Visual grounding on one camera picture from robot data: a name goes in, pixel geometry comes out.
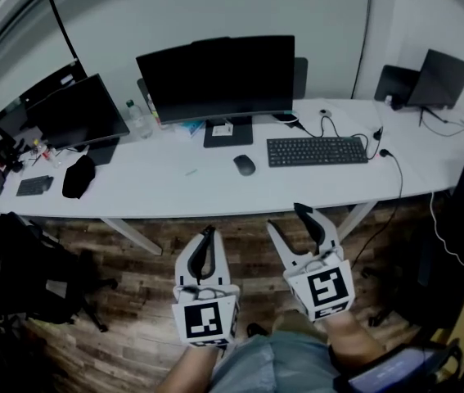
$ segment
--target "person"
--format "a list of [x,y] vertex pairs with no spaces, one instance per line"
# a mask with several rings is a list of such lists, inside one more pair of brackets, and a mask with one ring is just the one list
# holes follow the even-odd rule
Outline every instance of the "person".
[[287,311],[274,322],[271,336],[251,337],[215,370],[219,349],[189,347],[156,391],[334,391],[333,380],[340,374],[337,368],[353,370],[385,353],[349,311],[333,314],[322,323],[326,335],[299,311]]

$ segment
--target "human forearm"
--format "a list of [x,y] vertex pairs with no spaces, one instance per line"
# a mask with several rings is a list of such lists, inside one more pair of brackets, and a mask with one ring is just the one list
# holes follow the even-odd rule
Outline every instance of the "human forearm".
[[322,322],[337,360],[346,368],[371,363],[385,353],[385,348],[349,311],[334,314]]
[[217,355],[217,348],[187,348],[166,379],[157,387],[156,392],[202,393],[207,391]]

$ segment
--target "desk surface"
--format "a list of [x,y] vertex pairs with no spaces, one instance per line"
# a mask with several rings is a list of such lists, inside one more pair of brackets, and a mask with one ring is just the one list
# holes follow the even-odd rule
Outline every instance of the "desk surface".
[[[446,189],[457,183],[464,165],[464,133],[441,138],[419,129],[418,115],[398,114],[370,101],[323,99],[295,101],[300,121],[320,134],[321,109],[329,109],[340,135],[364,133],[371,138],[381,123],[381,148],[395,154],[404,176],[403,196]],[[452,112],[453,119],[459,117]],[[63,151],[63,166],[53,169],[39,160],[21,174],[10,174],[0,196],[0,213],[77,218],[170,218],[259,214],[293,210],[294,202],[313,207],[342,206],[394,199],[399,172],[392,159],[364,165],[268,167],[268,138],[305,137],[299,129],[271,116],[254,117],[254,144],[203,148],[204,132],[182,141],[173,130],[154,130],[147,140],[131,134],[121,139],[112,162],[97,168],[97,176],[80,200],[61,195],[66,168],[81,155]],[[325,122],[326,136],[333,129]],[[369,152],[375,150],[371,139]],[[233,158],[246,154],[256,165],[249,177],[239,174]],[[41,196],[16,196],[19,182],[49,174],[52,187]]]

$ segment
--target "black keyboard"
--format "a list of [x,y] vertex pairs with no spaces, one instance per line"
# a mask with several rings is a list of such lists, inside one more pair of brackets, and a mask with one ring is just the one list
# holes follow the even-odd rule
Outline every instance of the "black keyboard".
[[367,163],[357,137],[274,138],[268,144],[270,167]]
[[50,189],[52,182],[53,178],[51,176],[39,176],[38,178],[21,180],[19,189],[17,189],[17,196],[41,195]]

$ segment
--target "wooden floor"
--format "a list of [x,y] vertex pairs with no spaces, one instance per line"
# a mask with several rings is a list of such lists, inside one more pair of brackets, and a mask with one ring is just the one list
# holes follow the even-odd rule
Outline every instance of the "wooden floor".
[[[365,265],[385,267],[404,246],[416,222],[426,217],[428,198],[401,201],[392,224],[368,246],[356,269],[356,301],[352,311],[367,325],[385,298],[378,282],[361,278]],[[394,201],[376,209],[345,239],[345,257],[353,260],[366,240],[390,217]],[[336,225],[348,208],[322,210]],[[46,341],[43,353],[56,365],[52,375],[58,391],[153,391],[184,348],[179,344],[171,312],[174,265],[186,243],[208,224],[223,235],[232,282],[241,287],[240,339],[246,325],[269,328],[278,312],[291,303],[282,278],[283,267],[265,228],[275,220],[296,248],[312,248],[304,225],[294,213],[212,219],[129,220],[164,248],[162,256],[147,254],[98,220],[47,220],[45,229],[70,251],[93,252],[102,277],[116,278],[116,291],[105,288],[91,299],[109,327],[100,333],[81,314],[74,325],[53,325],[36,320],[25,323],[28,334]],[[392,314],[370,332],[388,349],[407,341],[416,327]]]

